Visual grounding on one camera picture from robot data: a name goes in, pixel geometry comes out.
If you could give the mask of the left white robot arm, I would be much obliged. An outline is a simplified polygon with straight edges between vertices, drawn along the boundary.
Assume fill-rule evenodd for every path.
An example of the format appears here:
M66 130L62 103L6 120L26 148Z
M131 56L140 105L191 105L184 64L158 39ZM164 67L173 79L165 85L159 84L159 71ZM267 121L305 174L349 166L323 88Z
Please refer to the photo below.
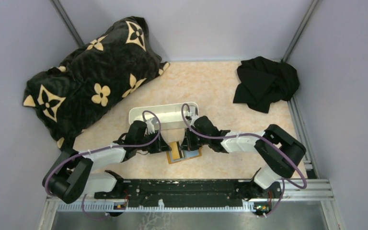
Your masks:
M117 177L109 172L95 170L133 158L137 151L159 153L170 150L161 136L161 122L151 118L134 121L126 134L112 144L85 152L73 148L63 149L60 156L43 178L42 185L48 195L56 196L66 204L75 202L85 194L110 192Z

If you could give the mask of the white oblong plastic tray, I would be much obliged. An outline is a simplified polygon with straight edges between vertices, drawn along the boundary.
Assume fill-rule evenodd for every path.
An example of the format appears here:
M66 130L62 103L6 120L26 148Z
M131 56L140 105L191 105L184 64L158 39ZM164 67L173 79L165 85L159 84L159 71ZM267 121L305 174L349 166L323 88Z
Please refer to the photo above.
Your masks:
M149 110L161 121L162 130L186 128L181 114L183 104L173 103L132 108L128 114L128 123L131 125L135 120L144 121L142 113L145 110Z

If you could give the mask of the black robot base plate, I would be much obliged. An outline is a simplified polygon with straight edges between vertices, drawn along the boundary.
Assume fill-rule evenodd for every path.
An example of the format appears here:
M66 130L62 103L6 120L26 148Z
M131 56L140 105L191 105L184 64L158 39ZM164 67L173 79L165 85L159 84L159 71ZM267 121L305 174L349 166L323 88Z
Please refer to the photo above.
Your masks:
M250 180L147 180L117 182L110 192L97 192L96 199L127 200L128 207L156 207L162 200L165 207L241 207L244 201L279 198L280 183L262 189Z

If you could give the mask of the mustard leather card holder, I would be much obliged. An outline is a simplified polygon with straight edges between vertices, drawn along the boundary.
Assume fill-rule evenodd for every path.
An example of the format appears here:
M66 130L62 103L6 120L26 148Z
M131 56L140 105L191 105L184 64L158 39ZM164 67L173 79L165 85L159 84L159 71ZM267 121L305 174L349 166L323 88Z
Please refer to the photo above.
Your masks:
M167 160L169 164L174 164L202 156L201 149L194 151L180 150L178 141L169 143L170 151L167 151Z

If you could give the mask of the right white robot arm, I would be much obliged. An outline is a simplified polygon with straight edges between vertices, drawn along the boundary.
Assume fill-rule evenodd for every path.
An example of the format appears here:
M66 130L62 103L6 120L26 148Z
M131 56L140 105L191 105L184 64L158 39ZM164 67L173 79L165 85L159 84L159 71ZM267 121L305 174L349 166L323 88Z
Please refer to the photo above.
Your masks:
M261 132L242 133L219 130L207 116L183 115L182 119L187 126L182 150L208 146L220 153L257 152L265 166L253 176L252 187L265 190L280 179L290 179L294 173L303 181L300 188L307 187L306 178L298 168L306 148L280 126L271 124Z

